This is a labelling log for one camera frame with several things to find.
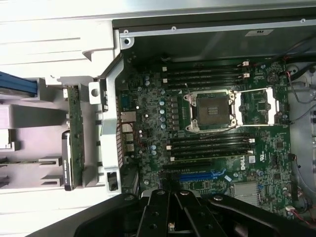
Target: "capacitor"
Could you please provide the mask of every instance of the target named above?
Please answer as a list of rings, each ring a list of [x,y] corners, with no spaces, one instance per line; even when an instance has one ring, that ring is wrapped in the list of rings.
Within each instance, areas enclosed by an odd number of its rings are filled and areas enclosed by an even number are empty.
[[[264,172],[262,170],[257,170],[257,175],[262,176],[262,175],[264,175]]]

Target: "pcie slot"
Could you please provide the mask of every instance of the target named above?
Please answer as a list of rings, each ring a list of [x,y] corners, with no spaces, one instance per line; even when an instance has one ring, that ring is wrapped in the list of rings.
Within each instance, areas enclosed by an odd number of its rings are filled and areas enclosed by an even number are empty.
[[[177,163],[177,164],[165,164],[162,166],[163,170],[172,169],[186,169],[186,168],[199,168],[199,167],[210,167],[213,163],[207,162],[187,162],[187,163]]]

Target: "cpu socket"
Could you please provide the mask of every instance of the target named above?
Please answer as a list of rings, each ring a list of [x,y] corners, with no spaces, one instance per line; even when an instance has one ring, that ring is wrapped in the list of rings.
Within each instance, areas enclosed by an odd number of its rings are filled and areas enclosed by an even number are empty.
[[[186,127],[187,131],[222,131],[236,124],[234,116],[231,115],[232,101],[226,89],[195,91],[184,95],[183,99],[191,105],[191,124]]]
[[[267,111],[267,121],[261,124],[245,124],[243,112],[240,110],[242,95],[245,93],[266,93],[267,101],[262,101],[261,111]],[[183,96],[190,104],[190,125],[185,129],[189,132],[204,133],[226,130],[229,127],[240,126],[271,126],[277,124],[276,115],[279,113],[278,100],[273,97],[271,87],[234,91],[234,90],[208,90],[195,91]]]

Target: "blue pcie slot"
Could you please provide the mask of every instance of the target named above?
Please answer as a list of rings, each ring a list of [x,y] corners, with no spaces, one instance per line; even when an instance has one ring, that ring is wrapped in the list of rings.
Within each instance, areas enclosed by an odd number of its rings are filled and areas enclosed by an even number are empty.
[[[205,172],[205,173],[193,173],[193,174],[181,174],[180,182],[186,181],[196,181],[196,180],[207,180],[207,179],[217,179],[218,176],[223,175],[226,169],[219,172]]]

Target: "screw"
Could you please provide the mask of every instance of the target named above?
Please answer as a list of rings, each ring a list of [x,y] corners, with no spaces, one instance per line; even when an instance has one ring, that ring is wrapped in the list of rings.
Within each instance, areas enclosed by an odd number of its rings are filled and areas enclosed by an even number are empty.
[[[128,195],[126,198],[124,198],[125,201],[131,201],[134,199],[134,196]]]
[[[214,199],[215,201],[221,201],[221,200],[223,200],[223,198],[222,198],[221,196],[218,196],[218,195],[214,196],[213,199]]]
[[[189,191],[187,191],[187,190],[182,190],[181,192],[180,192],[180,194],[181,195],[189,195]]]

